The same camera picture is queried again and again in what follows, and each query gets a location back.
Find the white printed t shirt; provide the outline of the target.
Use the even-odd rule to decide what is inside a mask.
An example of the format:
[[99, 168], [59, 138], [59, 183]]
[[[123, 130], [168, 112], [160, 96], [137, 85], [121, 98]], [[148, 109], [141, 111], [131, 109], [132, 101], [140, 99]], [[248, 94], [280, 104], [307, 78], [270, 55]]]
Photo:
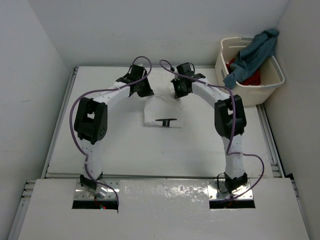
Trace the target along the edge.
[[148, 127], [182, 128], [184, 125], [183, 104], [175, 98], [171, 80], [174, 75], [162, 68], [154, 68], [148, 81], [154, 95], [144, 104], [144, 124]]

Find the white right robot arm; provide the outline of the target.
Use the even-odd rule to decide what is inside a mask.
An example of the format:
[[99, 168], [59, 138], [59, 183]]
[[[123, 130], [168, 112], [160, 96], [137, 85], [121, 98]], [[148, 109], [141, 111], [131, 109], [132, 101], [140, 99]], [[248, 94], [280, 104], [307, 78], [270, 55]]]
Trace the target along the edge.
[[248, 181], [242, 156], [242, 135], [247, 125], [242, 98], [210, 84], [203, 74], [195, 73], [192, 63], [178, 65], [174, 74], [171, 82], [177, 99], [192, 93], [214, 109], [214, 127], [225, 151], [224, 185], [228, 193], [232, 193]]

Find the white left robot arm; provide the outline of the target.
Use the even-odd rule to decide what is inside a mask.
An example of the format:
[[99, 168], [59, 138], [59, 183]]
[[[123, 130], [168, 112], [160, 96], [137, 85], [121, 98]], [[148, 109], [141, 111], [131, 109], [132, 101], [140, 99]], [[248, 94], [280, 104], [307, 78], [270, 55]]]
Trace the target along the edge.
[[92, 192], [98, 193], [99, 186], [107, 186], [101, 180], [103, 170], [100, 150], [108, 130], [108, 111], [134, 93], [141, 98], [152, 96], [154, 92], [148, 81], [150, 73], [145, 67], [132, 64], [111, 88], [91, 90], [79, 97], [71, 108], [71, 135], [85, 156], [80, 183]]

